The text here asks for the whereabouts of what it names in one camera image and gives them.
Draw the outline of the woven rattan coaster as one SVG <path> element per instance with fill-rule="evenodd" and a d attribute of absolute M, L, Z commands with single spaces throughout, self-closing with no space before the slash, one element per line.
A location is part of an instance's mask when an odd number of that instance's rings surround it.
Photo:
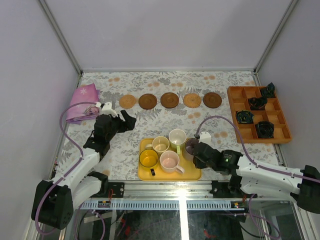
<path fill-rule="evenodd" d="M 123 109 L 130 109 L 136 104 L 137 100 L 136 98 L 131 94 L 126 94 L 122 96 L 119 100 L 119 105 Z"/>
<path fill-rule="evenodd" d="M 198 108 L 201 105 L 202 99 L 196 93 L 188 93 L 183 97 L 183 103 L 188 108 Z"/>

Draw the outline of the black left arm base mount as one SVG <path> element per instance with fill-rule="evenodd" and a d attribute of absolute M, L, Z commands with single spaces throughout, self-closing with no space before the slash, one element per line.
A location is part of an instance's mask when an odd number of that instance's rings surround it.
<path fill-rule="evenodd" d="M 107 179 L 101 182 L 101 188 L 98 193 L 100 197 L 104 198 L 123 198 L 125 192 L 124 182 L 109 182 Z"/>

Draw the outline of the white mug green handle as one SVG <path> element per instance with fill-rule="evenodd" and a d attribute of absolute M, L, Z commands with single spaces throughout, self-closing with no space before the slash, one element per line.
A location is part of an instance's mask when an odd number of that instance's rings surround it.
<path fill-rule="evenodd" d="M 182 129 L 176 128 L 169 133 L 168 140 L 169 140 L 171 149 L 175 150 L 176 153 L 180 155 L 186 143 L 187 136 Z"/>

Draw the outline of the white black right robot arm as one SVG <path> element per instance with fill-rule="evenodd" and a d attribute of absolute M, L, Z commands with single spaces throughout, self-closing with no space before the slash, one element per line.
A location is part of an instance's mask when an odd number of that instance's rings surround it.
<path fill-rule="evenodd" d="M 230 176 L 229 182 L 212 182 L 211 194 L 215 198 L 275 197 L 319 214 L 320 173 L 315 167 L 306 165 L 300 169 L 267 164 L 252 159 L 246 150 L 241 153 L 212 148 L 200 130 L 194 136 L 199 141 L 193 152 L 195 168 L 211 168 Z"/>

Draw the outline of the purple grey mug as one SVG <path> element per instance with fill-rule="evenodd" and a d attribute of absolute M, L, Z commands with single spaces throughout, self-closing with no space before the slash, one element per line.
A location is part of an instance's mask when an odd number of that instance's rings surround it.
<path fill-rule="evenodd" d="M 193 161 L 194 159 L 194 148 L 199 143 L 199 140 L 196 138 L 190 138 L 186 141 L 182 155 L 185 160 Z"/>

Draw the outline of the brown wooden coaster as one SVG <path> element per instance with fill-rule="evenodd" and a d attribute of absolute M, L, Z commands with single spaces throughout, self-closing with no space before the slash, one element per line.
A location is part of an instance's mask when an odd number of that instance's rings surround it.
<path fill-rule="evenodd" d="M 157 105 L 157 98 L 151 93 L 146 93 L 138 99 L 138 104 L 142 109 L 151 110 Z"/>
<path fill-rule="evenodd" d="M 160 103 L 163 107 L 172 109 L 179 104 L 179 97 L 173 92 L 166 92 L 161 96 Z"/>
<path fill-rule="evenodd" d="M 203 103 L 208 108 L 215 109 L 222 104 L 222 98 L 215 92 L 208 92 L 203 97 Z"/>

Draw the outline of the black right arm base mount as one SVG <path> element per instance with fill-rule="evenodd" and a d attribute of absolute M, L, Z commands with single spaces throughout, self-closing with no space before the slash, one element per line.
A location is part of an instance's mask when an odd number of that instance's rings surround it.
<path fill-rule="evenodd" d="M 240 198 L 243 196 L 235 185 L 218 180 L 211 182 L 211 191 L 209 193 L 216 199 Z"/>

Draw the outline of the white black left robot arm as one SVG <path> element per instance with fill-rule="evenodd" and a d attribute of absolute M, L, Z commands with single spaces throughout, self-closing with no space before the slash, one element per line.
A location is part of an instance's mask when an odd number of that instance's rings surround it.
<path fill-rule="evenodd" d="M 31 219 L 36 224 L 62 230 L 84 201 L 93 196 L 102 198 L 109 194 L 108 176 L 92 169 L 110 150 L 112 138 L 116 134 L 132 131 L 136 121 L 125 110 L 121 110 L 117 116 L 98 116 L 93 131 L 80 149 L 80 159 L 53 179 L 42 180 L 37 185 Z"/>

